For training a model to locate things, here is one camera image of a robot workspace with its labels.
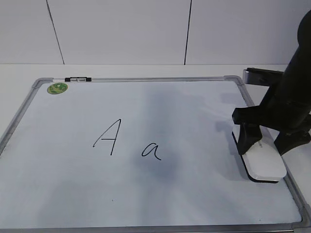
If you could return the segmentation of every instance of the whiteboard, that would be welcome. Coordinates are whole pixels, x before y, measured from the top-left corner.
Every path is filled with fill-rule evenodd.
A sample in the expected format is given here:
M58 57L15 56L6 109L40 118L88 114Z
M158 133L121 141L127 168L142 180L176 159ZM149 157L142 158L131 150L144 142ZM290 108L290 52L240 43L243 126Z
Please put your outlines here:
M247 178L234 82L67 84L39 88L0 156L0 228L301 220L283 180Z

